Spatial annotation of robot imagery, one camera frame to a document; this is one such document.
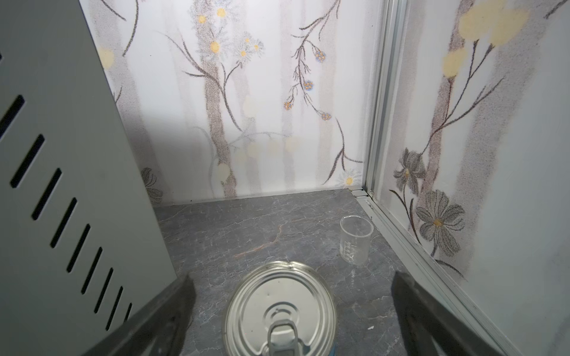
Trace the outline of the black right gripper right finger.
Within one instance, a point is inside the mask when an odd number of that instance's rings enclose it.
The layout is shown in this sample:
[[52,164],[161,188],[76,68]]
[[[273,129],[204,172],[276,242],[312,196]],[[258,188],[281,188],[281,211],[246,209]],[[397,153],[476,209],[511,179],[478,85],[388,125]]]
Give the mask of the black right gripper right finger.
[[493,347],[405,272],[395,273],[391,294],[409,355],[498,355]]

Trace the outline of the blue label tall can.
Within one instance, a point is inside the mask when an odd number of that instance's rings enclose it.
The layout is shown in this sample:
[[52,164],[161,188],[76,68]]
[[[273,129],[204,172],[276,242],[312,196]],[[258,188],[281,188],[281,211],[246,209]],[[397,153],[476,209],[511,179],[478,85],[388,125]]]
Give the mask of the blue label tall can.
[[228,355],[334,355],[333,293],[311,267],[276,261],[249,273],[223,322]]

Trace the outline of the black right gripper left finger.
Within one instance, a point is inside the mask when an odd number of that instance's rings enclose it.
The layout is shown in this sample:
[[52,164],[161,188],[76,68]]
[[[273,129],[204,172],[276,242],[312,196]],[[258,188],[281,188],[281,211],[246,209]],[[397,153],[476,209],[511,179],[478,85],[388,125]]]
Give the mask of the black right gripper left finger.
[[179,355],[197,295],[188,274],[179,276],[86,355]]

